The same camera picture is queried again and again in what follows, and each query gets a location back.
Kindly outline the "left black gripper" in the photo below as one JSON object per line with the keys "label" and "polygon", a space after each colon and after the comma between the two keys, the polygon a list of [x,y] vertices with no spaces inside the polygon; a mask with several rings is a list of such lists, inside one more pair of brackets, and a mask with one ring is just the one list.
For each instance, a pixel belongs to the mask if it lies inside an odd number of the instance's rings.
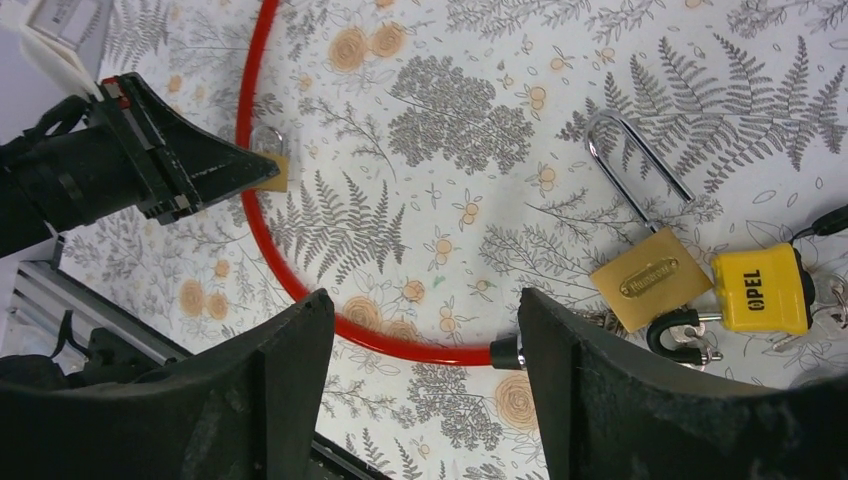
{"label": "left black gripper", "polygon": [[2,145],[2,256],[131,206],[169,223],[275,170],[187,121],[136,72],[96,89],[66,97]]}

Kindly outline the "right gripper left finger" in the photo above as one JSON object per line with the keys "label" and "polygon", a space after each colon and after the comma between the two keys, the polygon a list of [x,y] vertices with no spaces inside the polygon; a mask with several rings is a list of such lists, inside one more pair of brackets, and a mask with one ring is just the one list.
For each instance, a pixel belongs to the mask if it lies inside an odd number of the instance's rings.
{"label": "right gripper left finger", "polygon": [[335,333],[317,290],[200,354],[89,383],[1,360],[5,479],[303,479]]}

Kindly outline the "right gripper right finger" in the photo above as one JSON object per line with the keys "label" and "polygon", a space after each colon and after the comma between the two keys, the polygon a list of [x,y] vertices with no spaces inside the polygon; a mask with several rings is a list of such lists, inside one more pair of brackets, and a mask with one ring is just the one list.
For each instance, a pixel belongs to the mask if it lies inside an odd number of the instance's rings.
{"label": "right gripper right finger", "polygon": [[527,288],[517,314],[553,479],[843,479],[847,380],[779,390],[681,366]]}

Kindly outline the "small brass padlock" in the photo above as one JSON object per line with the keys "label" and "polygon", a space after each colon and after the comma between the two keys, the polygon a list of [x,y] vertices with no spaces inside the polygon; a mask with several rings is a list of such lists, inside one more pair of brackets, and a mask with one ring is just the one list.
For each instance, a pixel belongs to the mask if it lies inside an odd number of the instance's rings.
{"label": "small brass padlock", "polygon": [[275,168],[255,188],[266,192],[286,193],[289,159],[286,155],[287,142],[283,134],[275,127],[259,125],[252,129],[249,140],[250,149],[272,162]]}

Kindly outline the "long shackle brass padlock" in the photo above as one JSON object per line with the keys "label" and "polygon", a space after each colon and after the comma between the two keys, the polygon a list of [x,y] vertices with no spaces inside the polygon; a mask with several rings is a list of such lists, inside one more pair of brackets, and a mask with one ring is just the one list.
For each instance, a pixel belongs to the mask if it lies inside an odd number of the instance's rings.
{"label": "long shackle brass padlock", "polygon": [[620,128],[684,203],[693,202],[694,194],[623,114],[601,110],[590,117],[584,140],[589,154],[640,223],[650,231],[645,240],[590,275],[625,331],[635,333],[655,318],[708,292],[713,282],[671,228],[653,220],[613,170],[599,142],[599,128],[606,123]]}

